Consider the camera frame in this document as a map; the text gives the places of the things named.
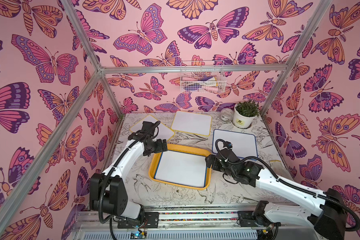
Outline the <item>blue-framed whiteboard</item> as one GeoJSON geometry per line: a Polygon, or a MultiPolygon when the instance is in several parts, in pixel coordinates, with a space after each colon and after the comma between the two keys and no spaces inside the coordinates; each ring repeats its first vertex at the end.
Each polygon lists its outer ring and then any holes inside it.
{"type": "Polygon", "coordinates": [[[217,154],[215,142],[218,139],[230,142],[233,145],[233,152],[240,159],[249,156],[258,156],[256,137],[252,134],[214,130],[212,148],[214,154],[217,154]]]}
{"type": "Polygon", "coordinates": [[[165,183],[204,188],[207,185],[205,157],[176,151],[164,152],[159,157],[153,177],[165,183]]]}

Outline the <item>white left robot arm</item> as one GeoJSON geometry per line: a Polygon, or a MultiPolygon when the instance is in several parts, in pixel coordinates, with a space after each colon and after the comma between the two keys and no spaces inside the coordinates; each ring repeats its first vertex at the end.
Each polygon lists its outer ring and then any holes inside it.
{"type": "Polygon", "coordinates": [[[116,218],[139,228],[146,222],[144,207],[129,200],[124,177],[140,157],[168,150],[167,140],[157,138],[160,124],[144,121],[140,130],[129,135],[126,146],[111,165],[90,178],[89,208],[98,213],[100,223],[116,218]]]}

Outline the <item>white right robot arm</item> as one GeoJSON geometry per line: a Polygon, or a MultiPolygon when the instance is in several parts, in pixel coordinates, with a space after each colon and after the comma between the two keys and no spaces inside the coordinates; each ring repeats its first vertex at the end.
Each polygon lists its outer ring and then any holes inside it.
{"type": "Polygon", "coordinates": [[[346,232],[360,230],[360,218],[346,206],[341,194],[328,189],[310,188],[276,174],[262,159],[249,156],[239,159],[230,142],[218,139],[223,149],[216,155],[205,158],[206,166],[223,176],[233,178],[233,184],[249,185],[277,194],[291,202],[292,206],[276,205],[259,201],[250,214],[240,212],[238,224],[245,222],[275,230],[276,237],[282,223],[290,223],[315,230],[319,237],[327,240],[343,240],[346,232]]]}

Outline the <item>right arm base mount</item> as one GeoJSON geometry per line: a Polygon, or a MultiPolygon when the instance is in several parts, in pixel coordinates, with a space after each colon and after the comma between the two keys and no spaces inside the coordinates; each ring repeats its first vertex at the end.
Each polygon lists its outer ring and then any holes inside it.
{"type": "Polygon", "coordinates": [[[280,227],[281,223],[272,222],[265,215],[265,208],[268,201],[260,201],[254,211],[238,211],[237,224],[241,227],[280,227]]]}

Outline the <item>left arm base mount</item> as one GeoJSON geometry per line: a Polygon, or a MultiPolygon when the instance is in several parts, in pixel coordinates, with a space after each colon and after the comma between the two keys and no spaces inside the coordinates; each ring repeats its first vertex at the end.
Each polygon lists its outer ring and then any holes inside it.
{"type": "Polygon", "coordinates": [[[140,213],[137,219],[125,218],[119,220],[118,229],[157,229],[159,225],[159,212],[140,213]]]}

